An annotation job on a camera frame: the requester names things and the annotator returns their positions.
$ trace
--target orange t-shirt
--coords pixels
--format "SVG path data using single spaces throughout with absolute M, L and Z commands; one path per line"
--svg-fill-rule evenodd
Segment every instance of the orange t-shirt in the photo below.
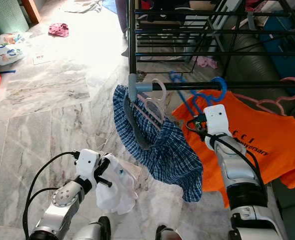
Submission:
M 217 90 L 203 90 L 202 93 L 218 97 Z M 193 111 L 192 97 L 187 100 Z M 197 105 L 204 109 L 206 101 L 199 97 Z M 295 188 L 295 119 L 292 116 L 280 116 L 250 108 L 238 100 L 230 91 L 225 98 L 216 104 L 223 104 L 229 123 L 229 131 L 247 150 L 251 151 L 259 164 L 264 183 L 280 176 L 284 184 Z M 172 112 L 177 120 L 184 120 L 182 128 L 186 141 L 196 152 L 203 164 L 202 188 L 205 192 L 220 191 L 225 206 L 228 196 L 225 191 L 218 160 L 213 151 L 209 150 L 199 135 L 189 131 L 185 124 L 192 119 L 186 106 L 181 104 Z

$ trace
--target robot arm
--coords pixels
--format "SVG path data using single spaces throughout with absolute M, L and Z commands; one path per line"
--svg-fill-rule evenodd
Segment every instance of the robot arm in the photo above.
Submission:
M 286 240 L 267 207 L 268 199 L 259 176 L 230 148 L 246 155 L 246 148 L 229 132 L 224 106 L 209 106 L 204 113 L 208 132 L 205 144 L 217 156 L 231 209 L 233 230 L 229 232 L 229 240 Z
M 107 169 L 110 161 L 100 158 L 100 154 L 89 149 L 83 149 L 75 161 L 76 178 L 59 188 L 52 194 L 50 206 L 37 223 L 30 240 L 63 240 L 70 228 L 72 217 L 77 213 L 85 195 L 98 183 L 111 187 L 112 183 L 100 176 Z M 95 235 L 101 225 L 89 224 L 82 229 L 81 235 L 96 239 Z

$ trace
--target blue plaid boxer shorts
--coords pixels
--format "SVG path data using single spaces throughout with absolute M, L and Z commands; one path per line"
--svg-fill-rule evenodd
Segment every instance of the blue plaid boxer shorts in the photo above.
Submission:
M 135 104 L 149 114 L 143 102 Z M 179 185 L 186 202 L 202 196 L 203 167 L 180 128 L 165 119 L 159 131 L 129 101 L 128 88 L 118 85 L 113 95 L 114 122 L 126 149 L 161 182 Z

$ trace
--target black cable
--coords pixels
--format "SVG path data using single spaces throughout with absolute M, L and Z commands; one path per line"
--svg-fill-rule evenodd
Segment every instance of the black cable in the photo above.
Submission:
M 254 160 L 254 163 L 255 165 L 257 166 L 257 168 L 248 160 L 248 158 L 246 156 L 244 156 L 240 151 L 238 151 L 235 147 L 233 147 L 232 145 L 228 144 L 226 141 L 220 139 L 220 137 L 216 136 L 216 135 L 211 135 L 209 133 L 206 133 L 206 132 L 199 132 L 193 128 L 191 128 L 189 126 L 190 123 L 192 123 L 196 118 L 193 118 L 192 120 L 188 121 L 186 123 L 186 128 L 194 133 L 197 133 L 198 135 L 199 134 L 202 134 L 204 136 L 207 136 L 209 138 L 213 138 L 214 140 L 218 141 L 219 143 L 225 145 L 226 147 L 228 147 L 229 149 L 231 149 L 233 152 L 235 152 L 239 157 L 241 157 L 248 165 L 249 167 L 253 170 L 253 172 L 256 174 L 257 178 L 258 178 L 258 181 L 259 181 L 259 184 L 262 188 L 262 191 L 263 191 L 263 194 L 264 194 L 264 197 L 265 197 L 265 200 L 267 201 L 268 200 L 268 194 L 266 192 L 266 189 L 264 187 L 264 182 L 262 180 L 262 176 L 261 176 L 261 173 L 260 173 L 260 168 L 259 168 L 259 164 L 258 164 L 258 161 L 256 159 L 256 157 L 250 153 L 251 157 L 253 158 Z
M 58 190 L 58 189 L 59 189 L 58 187 L 48 187 L 48 188 L 43 188 L 43 189 L 41 189 L 40 191 L 37 191 L 36 193 L 34 193 L 34 195 L 31 197 L 31 199 L 30 199 L 30 200 L 28 201 L 28 203 L 27 203 L 27 206 L 26 206 L 27 211 L 29 210 L 29 206 L 30 206 L 30 204 L 32 203 L 33 199 L 34 199 L 37 195 L 39 195 L 40 193 L 45 192 L 45 191 Z
M 40 173 L 50 164 L 52 163 L 55 159 L 63 156 L 63 155 L 67 155 L 67 154 L 70 154 L 70 155 L 77 155 L 78 152 L 73 152 L 73 151 L 67 151 L 67 152 L 62 152 L 60 153 L 59 155 L 56 155 L 55 157 L 53 157 L 50 161 L 48 161 L 43 167 L 41 167 L 41 169 L 37 172 L 37 174 L 35 175 L 32 183 L 31 183 L 31 186 L 29 188 L 29 191 L 28 191 L 28 194 L 27 194 L 27 197 L 26 197 L 26 202 L 25 202 L 25 208 L 24 208 L 24 211 L 23 211 L 23 216 L 22 216 L 22 225 L 23 225 L 23 231 L 24 231 L 24 234 L 25 234 L 25 239 L 28 239 L 29 238 L 29 226 L 28 226 L 28 206 L 29 206 L 29 202 L 30 202 L 30 198 L 31 198 L 31 194 L 32 194 L 32 190 L 33 190 L 33 187 L 34 187 L 34 184 L 36 183 L 36 180 L 38 178 L 38 176 L 40 175 Z
M 250 152 L 249 150 L 246 150 L 246 153 L 251 156 L 251 158 L 253 159 L 253 161 L 255 163 L 255 168 L 257 169 L 258 172 L 261 173 L 260 166 L 259 166 L 259 163 L 258 163 L 258 160 L 257 160 L 256 156 L 254 156 L 254 154 L 252 152 Z

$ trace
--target clothes hanger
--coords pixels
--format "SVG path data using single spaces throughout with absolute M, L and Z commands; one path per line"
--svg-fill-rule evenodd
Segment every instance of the clothes hanger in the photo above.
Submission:
M 185 83 L 186 82 L 185 78 L 181 74 L 175 73 L 174 71 L 170 71 L 169 77 L 172 80 L 172 82 L 174 82 L 174 83 L 178 83 L 178 82 Z M 190 90 L 190 92 L 194 96 L 198 93 L 196 90 Z M 187 101 L 186 101 L 185 97 L 183 96 L 182 92 L 180 90 L 177 90 L 177 93 L 178 93 L 179 97 L 181 98 L 182 102 L 185 104 L 187 110 L 189 111 L 189 113 L 193 117 L 196 117 L 196 116 L 202 114 L 202 111 L 199 108 L 199 106 L 193 102 L 193 105 L 194 105 L 195 109 L 198 112 L 198 114 L 195 114 L 194 111 L 192 110 L 192 108 L 190 107 L 190 105 L 187 103 Z
M 137 94 L 137 98 L 140 99 L 145 109 L 155 118 L 161 125 L 163 125 L 165 119 L 165 102 L 167 97 L 167 89 L 163 82 L 159 79 L 154 78 L 152 83 L 157 83 L 160 85 L 162 89 L 162 96 L 161 98 L 157 97 L 144 97 L 141 94 Z
M 214 97 L 212 94 L 206 95 L 203 92 L 199 92 L 199 93 L 195 94 L 193 97 L 192 102 L 194 105 L 197 106 L 197 98 L 198 97 L 204 98 L 208 106 L 212 106 L 213 105 L 212 102 L 218 103 L 218 102 L 221 102 L 225 98 L 227 91 L 228 91 L 228 86 L 226 84 L 226 81 L 224 81 L 224 79 L 222 77 L 216 76 L 211 80 L 211 82 L 218 82 L 220 84 L 221 91 L 222 91 L 221 94 L 218 97 Z
M 284 82 L 284 81 L 293 81 L 293 82 L 295 82 L 295 77 L 292 77 L 292 76 L 285 77 L 285 78 L 282 78 L 280 81 L 281 82 Z M 272 99 L 257 100 L 257 99 L 254 99 L 252 97 L 245 96 L 245 95 L 242 95 L 242 94 L 237 94 L 237 93 L 233 93 L 233 95 L 236 96 L 239 99 L 245 99 L 245 100 L 248 100 L 248 101 L 251 101 L 251 102 L 255 103 L 255 105 L 258 108 L 260 108 L 260 109 L 262 109 L 262 110 L 264 110 L 264 111 L 266 111 L 268 113 L 277 114 L 276 112 L 262 106 L 262 104 L 265 104 L 265 103 L 274 104 L 279 108 L 280 115 L 282 115 L 282 116 L 287 116 L 287 115 L 286 115 L 286 113 L 284 111 L 283 106 L 280 104 L 280 101 L 282 101 L 282 100 L 284 100 L 284 101 L 295 100 L 295 95 L 294 96 L 280 96 L 275 101 L 272 100 Z
M 167 96 L 167 90 L 163 82 L 158 79 L 153 79 L 152 83 L 158 83 L 162 89 L 162 97 L 152 99 L 151 97 L 144 97 L 141 94 L 137 94 L 137 98 L 143 102 L 145 110 L 152 115 L 154 119 L 152 119 L 147 113 L 145 113 L 139 106 L 137 106 L 134 102 L 131 102 L 128 98 L 128 102 L 132 104 L 150 123 L 156 127 L 157 130 L 161 130 L 160 125 L 162 126 L 165 119 L 165 100 Z

